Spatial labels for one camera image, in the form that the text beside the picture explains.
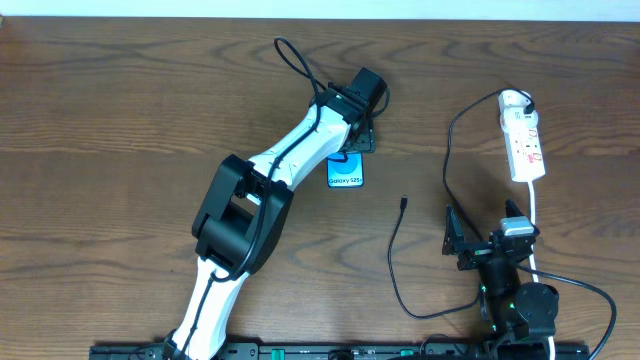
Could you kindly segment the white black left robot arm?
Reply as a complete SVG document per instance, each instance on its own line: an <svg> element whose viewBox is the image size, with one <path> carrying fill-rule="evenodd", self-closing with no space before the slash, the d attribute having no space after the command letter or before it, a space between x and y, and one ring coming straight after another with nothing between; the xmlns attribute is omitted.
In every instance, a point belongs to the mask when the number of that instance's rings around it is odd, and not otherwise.
<svg viewBox="0 0 640 360"><path fill-rule="evenodd" d="M165 341L166 359L211 359L226 340L241 287L275 249L296 187L348 141L376 103L328 90L301 123L270 149L218 167L192 225L197 278L181 325Z"/></svg>

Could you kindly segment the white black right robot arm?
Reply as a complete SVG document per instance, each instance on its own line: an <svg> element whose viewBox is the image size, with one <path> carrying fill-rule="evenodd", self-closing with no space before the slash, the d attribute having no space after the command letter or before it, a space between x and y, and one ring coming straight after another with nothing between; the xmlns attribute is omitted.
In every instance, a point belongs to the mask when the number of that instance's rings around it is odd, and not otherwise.
<svg viewBox="0 0 640 360"><path fill-rule="evenodd" d="M544 283L522 282L517 269L533 254L539 230L513 201L505 211L488 240L471 242L449 205L442 253L455 255L460 271L479 272L481 309L494 331L483 343L489 358L555 359L558 292Z"/></svg>

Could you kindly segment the blue Galaxy smartphone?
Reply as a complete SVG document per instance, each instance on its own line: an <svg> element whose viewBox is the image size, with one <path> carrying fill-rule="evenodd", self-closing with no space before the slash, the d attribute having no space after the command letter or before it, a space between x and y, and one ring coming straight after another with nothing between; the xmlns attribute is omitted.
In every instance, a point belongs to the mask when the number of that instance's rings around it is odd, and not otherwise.
<svg viewBox="0 0 640 360"><path fill-rule="evenodd" d="M327 157L327 183L330 188L360 188L364 185L361 153L334 153Z"/></svg>

